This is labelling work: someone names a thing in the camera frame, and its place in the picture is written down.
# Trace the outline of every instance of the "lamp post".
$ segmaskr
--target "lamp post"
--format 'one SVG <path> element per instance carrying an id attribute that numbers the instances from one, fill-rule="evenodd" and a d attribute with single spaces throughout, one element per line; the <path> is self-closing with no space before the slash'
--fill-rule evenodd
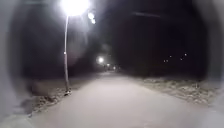
<path id="1" fill-rule="evenodd" d="M 70 16 L 81 16 L 89 7 L 88 0 L 61 0 L 60 3 L 63 11 L 66 13 L 65 21 L 65 39 L 64 39 L 64 73 L 65 73 L 65 95 L 70 94 L 69 79 L 68 79 L 68 57 L 67 57 L 67 35 L 68 35 L 68 21 Z"/>

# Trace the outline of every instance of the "street lamp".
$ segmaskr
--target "street lamp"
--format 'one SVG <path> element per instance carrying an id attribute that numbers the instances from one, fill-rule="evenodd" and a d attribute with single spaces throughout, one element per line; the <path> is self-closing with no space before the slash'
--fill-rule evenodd
<path id="1" fill-rule="evenodd" d="M 95 15 L 91 12 L 88 13 L 88 17 L 90 20 L 94 19 L 95 18 Z"/>
<path id="2" fill-rule="evenodd" d="M 95 19 L 91 19 L 91 23 L 92 24 L 96 24 L 96 20 Z"/>
<path id="3" fill-rule="evenodd" d="M 98 59 L 97 59 L 98 63 L 99 64 L 103 64 L 104 63 L 104 58 L 102 56 L 100 56 Z"/>
<path id="4" fill-rule="evenodd" d="M 88 0 L 61 0 L 60 6 L 66 13 L 65 22 L 65 39 L 64 39 L 64 71 L 65 71 L 65 87 L 66 94 L 70 93 L 68 79 L 68 61 L 67 61 L 67 33 L 69 16 L 81 16 L 90 7 Z"/>

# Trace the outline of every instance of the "road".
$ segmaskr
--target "road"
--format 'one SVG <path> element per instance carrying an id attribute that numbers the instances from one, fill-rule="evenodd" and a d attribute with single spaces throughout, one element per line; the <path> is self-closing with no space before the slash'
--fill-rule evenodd
<path id="1" fill-rule="evenodd" d="M 207 108 L 145 88 L 124 76 L 100 77 L 59 104 L 7 128 L 201 128 Z"/>

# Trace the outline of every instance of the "gravel shoulder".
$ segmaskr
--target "gravel shoulder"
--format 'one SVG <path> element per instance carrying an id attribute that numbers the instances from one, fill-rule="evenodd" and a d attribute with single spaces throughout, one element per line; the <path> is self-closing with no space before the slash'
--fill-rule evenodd
<path id="1" fill-rule="evenodd" d="M 79 88 L 85 86 L 90 80 L 92 80 L 92 78 L 70 79 L 72 93 L 75 93 Z M 36 84 L 38 84 L 40 90 L 47 91 L 49 97 L 52 98 L 53 101 L 49 101 L 46 96 L 32 96 L 32 98 L 25 100 L 21 106 L 25 108 L 25 113 L 29 116 L 45 111 L 47 108 L 56 105 L 66 97 L 64 96 L 64 79 L 36 81 Z"/>
<path id="2" fill-rule="evenodd" d="M 203 88 L 204 81 L 166 78 L 139 79 L 144 87 L 167 93 L 191 103 L 210 106 L 218 95 L 216 89 Z"/>

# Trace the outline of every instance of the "paved road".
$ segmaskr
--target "paved road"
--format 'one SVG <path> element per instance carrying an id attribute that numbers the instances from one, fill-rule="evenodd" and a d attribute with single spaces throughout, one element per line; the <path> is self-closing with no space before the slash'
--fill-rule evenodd
<path id="1" fill-rule="evenodd" d="M 10 128 L 199 128 L 206 113 L 202 106 L 113 76 L 87 83 L 46 112 Z"/>

